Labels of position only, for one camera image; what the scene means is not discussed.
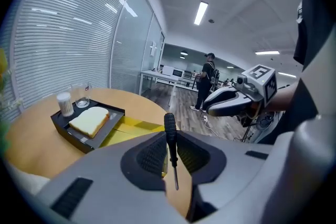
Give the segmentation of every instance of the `screwdriver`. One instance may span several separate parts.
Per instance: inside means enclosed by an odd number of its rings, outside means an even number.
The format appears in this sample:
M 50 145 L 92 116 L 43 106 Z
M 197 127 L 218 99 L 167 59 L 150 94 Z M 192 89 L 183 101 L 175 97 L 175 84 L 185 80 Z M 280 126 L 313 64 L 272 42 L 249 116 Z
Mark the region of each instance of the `screwdriver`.
M 164 130 L 166 132 L 166 140 L 169 147 L 170 152 L 170 161 L 172 162 L 172 166 L 174 168 L 174 177 L 175 177 L 175 188 L 178 190 L 179 181 L 177 180 L 177 154 L 176 154 L 176 141 L 177 141 L 177 132 L 176 132 L 176 124 L 175 117 L 173 113 L 167 113 L 164 116 Z

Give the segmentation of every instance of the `slice of bread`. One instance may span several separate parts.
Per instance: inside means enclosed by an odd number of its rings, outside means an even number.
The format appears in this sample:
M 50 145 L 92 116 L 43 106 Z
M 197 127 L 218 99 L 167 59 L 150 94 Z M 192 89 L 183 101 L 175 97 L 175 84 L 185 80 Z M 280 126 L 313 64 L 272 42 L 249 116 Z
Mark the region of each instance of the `slice of bread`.
M 109 111 L 99 106 L 94 106 L 83 111 L 77 118 L 69 122 L 77 131 L 94 138 L 99 129 L 108 121 Z

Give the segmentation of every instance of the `table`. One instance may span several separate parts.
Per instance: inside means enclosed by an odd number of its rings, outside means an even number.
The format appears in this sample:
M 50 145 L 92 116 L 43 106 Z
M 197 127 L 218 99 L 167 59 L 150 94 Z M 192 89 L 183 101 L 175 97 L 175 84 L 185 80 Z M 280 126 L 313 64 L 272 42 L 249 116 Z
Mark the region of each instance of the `table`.
M 174 83 L 174 87 L 173 87 L 172 94 L 170 96 L 169 104 L 168 104 L 170 106 L 172 104 L 172 99 L 173 99 L 173 96 L 175 94 L 176 84 L 177 84 L 180 77 L 174 76 L 174 75 L 171 75 L 171 76 L 164 75 L 164 74 L 159 73 L 157 71 L 151 71 L 151 70 L 141 71 L 139 95 L 141 95 L 143 76 L 152 77 L 151 86 L 152 86 L 153 78 L 164 79 L 164 80 L 167 80 L 167 81 L 172 81 Z
M 154 102 L 134 93 L 115 89 L 92 89 L 91 98 L 108 105 L 125 109 L 125 114 L 132 118 L 164 124 L 164 109 Z M 10 147 L 6 158 L 20 170 L 45 176 L 55 177 L 84 153 L 65 140 L 55 129 L 50 116 L 59 110 L 54 95 L 40 100 L 24 111 L 11 125 L 7 139 Z M 169 202 L 186 216 L 191 201 L 191 176 L 179 157 L 177 172 L 179 191 L 175 190 L 174 173 L 169 162 L 168 173 L 164 177 L 166 196 Z

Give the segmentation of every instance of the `white desk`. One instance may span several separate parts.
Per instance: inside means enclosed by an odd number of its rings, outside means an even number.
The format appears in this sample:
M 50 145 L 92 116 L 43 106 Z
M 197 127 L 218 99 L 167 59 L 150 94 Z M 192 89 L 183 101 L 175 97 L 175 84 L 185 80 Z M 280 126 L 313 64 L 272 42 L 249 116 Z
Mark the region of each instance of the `white desk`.
M 157 71 L 151 71 L 151 70 L 141 71 L 139 95 L 141 95 L 143 76 L 152 77 L 151 86 L 152 86 L 153 78 L 164 79 L 164 80 L 167 80 L 167 81 L 172 81 L 174 83 L 174 87 L 173 87 L 173 90 L 172 90 L 172 95 L 170 96 L 170 99 L 169 99 L 169 106 L 170 106 L 171 103 L 172 103 L 173 96 L 175 94 L 176 83 L 178 82 L 180 77 L 174 76 L 174 75 L 171 75 L 171 76 L 164 75 L 164 74 L 161 74 Z

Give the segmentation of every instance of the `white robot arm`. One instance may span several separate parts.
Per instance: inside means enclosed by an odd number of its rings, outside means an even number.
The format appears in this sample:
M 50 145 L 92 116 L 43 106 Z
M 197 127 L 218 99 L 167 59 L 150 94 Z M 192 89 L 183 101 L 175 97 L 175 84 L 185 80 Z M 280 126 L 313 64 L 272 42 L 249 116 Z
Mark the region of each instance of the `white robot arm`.
M 233 86 L 210 94 L 204 101 L 203 109 L 211 116 L 238 115 L 252 102 L 266 107 L 276 93 L 275 69 L 257 65 L 241 73 Z

